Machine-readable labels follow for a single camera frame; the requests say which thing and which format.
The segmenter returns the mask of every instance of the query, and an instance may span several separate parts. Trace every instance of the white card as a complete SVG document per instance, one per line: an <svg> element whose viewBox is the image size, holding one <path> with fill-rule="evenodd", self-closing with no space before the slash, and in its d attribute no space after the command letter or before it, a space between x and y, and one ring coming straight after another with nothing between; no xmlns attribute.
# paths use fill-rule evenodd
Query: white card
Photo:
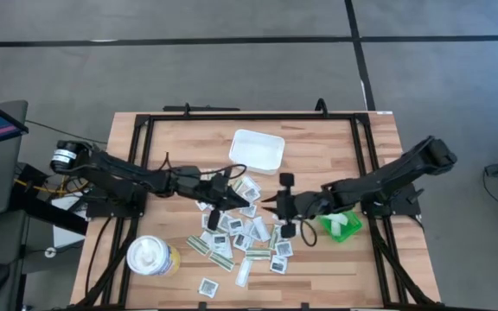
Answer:
<svg viewBox="0 0 498 311"><path fill-rule="evenodd" d="M252 238L245 234L237 235L233 239L233 247L237 248L238 250L247 251L247 249L251 246Z"/></svg>
<svg viewBox="0 0 498 311"><path fill-rule="evenodd" d="M227 249L227 234L213 234L211 249L216 252L225 251Z"/></svg>
<svg viewBox="0 0 498 311"><path fill-rule="evenodd" d="M232 219L228 222L228 232L231 236L243 233L243 221L241 219Z"/></svg>
<svg viewBox="0 0 498 311"><path fill-rule="evenodd" d="M214 298L216 290L218 290L218 283L203 277L201 285L199 285L199 294Z"/></svg>
<svg viewBox="0 0 498 311"><path fill-rule="evenodd" d="M285 274L285 271L287 270L287 258L280 257L278 255L272 256L272 260L270 261L270 270Z"/></svg>
<svg viewBox="0 0 498 311"><path fill-rule="evenodd" d="M249 207L242 207L239 212L249 218L254 218L257 214L257 206L253 203Z"/></svg>
<svg viewBox="0 0 498 311"><path fill-rule="evenodd" d="M213 244L213 235L206 230L203 231L202 235L199 238L202 239L203 241L205 241L205 243L207 243L207 245Z"/></svg>
<svg viewBox="0 0 498 311"><path fill-rule="evenodd" d="M293 250L291 249L291 242L280 242L276 243L276 255L281 257L293 256Z"/></svg>
<svg viewBox="0 0 498 311"><path fill-rule="evenodd" d="M262 216L258 216L256 219L252 220L252 223L255 225L257 230L259 231L260 241L266 242L270 239L270 233L268 229L266 229L265 222L263 221Z"/></svg>
<svg viewBox="0 0 498 311"><path fill-rule="evenodd" d="M240 287L245 287L247 284L247 279L249 278L249 272L251 271L252 260L243 259L239 267L238 277L235 279L235 284Z"/></svg>
<svg viewBox="0 0 498 311"><path fill-rule="evenodd" d="M205 229L207 228L208 224L208 214L202 214L201 215L201 228Z"/></svg>
<svg viewBox="0 0 498 311"><path fill-rule="evenodd" d="M228 225L230 220L232 220L232 217L228 216L225 213L221 214L220 220L218 222L218 227L224 232L230 232L230 227Z"/></svg>

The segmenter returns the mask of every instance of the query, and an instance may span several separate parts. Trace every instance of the green box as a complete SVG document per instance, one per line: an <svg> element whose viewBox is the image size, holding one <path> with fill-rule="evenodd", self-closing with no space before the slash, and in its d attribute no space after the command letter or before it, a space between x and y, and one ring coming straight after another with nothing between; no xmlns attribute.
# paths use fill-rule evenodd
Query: green box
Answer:
<svg viewBox="0 0 498 311"><path fill-rule="evenodd" d="M347 225L342 225L341 236L332 235L332 221L323 216L320 216L320 223L322 224L324 229L326 229L326 232L330 235L330 237L332 237L332 239L337 243L345 241L348 237L352 236L362 228L361 221L353 211L344 212L342 214L347 217L348 222Z"/></svg>

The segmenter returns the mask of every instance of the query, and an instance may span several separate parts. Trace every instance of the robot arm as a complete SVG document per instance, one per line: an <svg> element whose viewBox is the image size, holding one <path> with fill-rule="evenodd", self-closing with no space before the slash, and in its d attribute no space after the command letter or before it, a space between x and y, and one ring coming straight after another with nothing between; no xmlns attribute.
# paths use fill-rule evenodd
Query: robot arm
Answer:
<svg viewBox="0 0 498 311"><path fill-rule="evenodd" d="M376 206L389 204L399 190L418 177L440 175L452 169L457 157L450 152L440 139L429 136L424 141L404 153L398 160L361 178L350 178L321 185L321 192L304 192L291 195L293 175L280 175L280 184L285 190L265 201L276 201L277 207L266 210L285 219L283 237L295 234L293 219L313 219L316 215L342 213L353 209L359 202L374 203Z"/></svg>
<svg viewBox="0 0 498 311"><path fill-rule="evenodd" d="M196 166L148 170L89 143L75 141L59 141L50 166L57 174L84 178L114 200L126 204L132 201L135 190L140 187L162 198L178 194L212 204L215 209L208 224L212 230L216 229L220 211L249 206L249 202L228 186L231 167L217 172L210 180L202 180L202 173Z"/></svg>

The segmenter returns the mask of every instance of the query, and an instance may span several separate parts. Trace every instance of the gray floor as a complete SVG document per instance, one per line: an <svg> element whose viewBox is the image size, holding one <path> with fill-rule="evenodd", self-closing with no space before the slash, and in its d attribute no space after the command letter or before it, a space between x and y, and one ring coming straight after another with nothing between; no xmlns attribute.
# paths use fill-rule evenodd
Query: gray floor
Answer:
<svg viewBox="0 0 498 311"><path fill-rule="evenodd" d="M498 1L354 6L361 35L498 35ZM348 34L341 0L0 0L0 41ZM481 180L498 162L498 42L363 48L377 108L394 111L403 145L433 134L459 157L448 175L417 182L444 302L498 308L498 205ZM107 137L115 111L185 102L302 110L318 97L330 110L364 109L352 44L0 48L0 101L27 99L30 119L95 139ZM33 125L20 160L48 171L59 138ZM498 195L498 179L489 186ZM49 243L48 228L34 226L46 239L32 243ZM34 274L25 301L66 305L77 262L68 254L59 269Z"/></svg>

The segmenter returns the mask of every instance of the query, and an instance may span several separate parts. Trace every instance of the wooden tabletop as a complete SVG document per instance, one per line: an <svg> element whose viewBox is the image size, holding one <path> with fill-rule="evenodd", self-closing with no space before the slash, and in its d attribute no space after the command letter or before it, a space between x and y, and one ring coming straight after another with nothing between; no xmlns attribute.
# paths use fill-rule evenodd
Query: wooden tabletop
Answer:
<svg viewBox="0 0 498 311"><path fill-rule="evenodd" d="M115 114L107 147L111 155L127 159L136 114ZM370 120L380 165L397 159L402 148L394 116L370 112ZM344 120L156 122L149 168L158 168L166 151L173 166L221 168L229 165L228 152L233 134L238 129L284 138L284 158L279 172L295 174L294 193L318 190L323 183L359 176L350 125ZM364 130L360 132L362 148L367 155ZM142 132L137 163L141 157L143 137ZM368 157L367 168L370 169ZM280 189L278 175L248 174L262 187L262 199L271 197ZM271 229L271 215L260 209L260 203L258 206L258 214L263 216ZM245 255L242 251L233 249L236 266L232 272L227 272L211 262L208 256L200 255L186 244L189 235L201 235L201 212L195 203L178 196L163 200L149 195L137 235L154 235L165 239L180 251L182 262L177 273L170 277L132 273L126 307L196 308L199 301L207 301L210 308L298 308L301 302L309 302L311 307L316 308L379 307L380 287L370 232L367 220L361 213L357 214L363 227L347 241L337 244L314 222L318 231L317 245L310 248L300 237L293 238L291 242L295 254L289 257L285 275L269 271L270 263L267 261L254 262L247 286L241 288L235 285L235 279ZM88 227L71 303L84 297L87 266L104 221L95 219ZM422 230L408 217L394 216L392 222L400 262L415 283L431 299L438 301L439 293ZM95 255L90 287L107 265L113 228L114 220L105 230ZM387 263L386 270L392 300L397 301L393 273ZM121 274L122 267L119 267L113 283L112 301L118 299ZM197 293L203 277L219 283L214 299Z"/></svg>

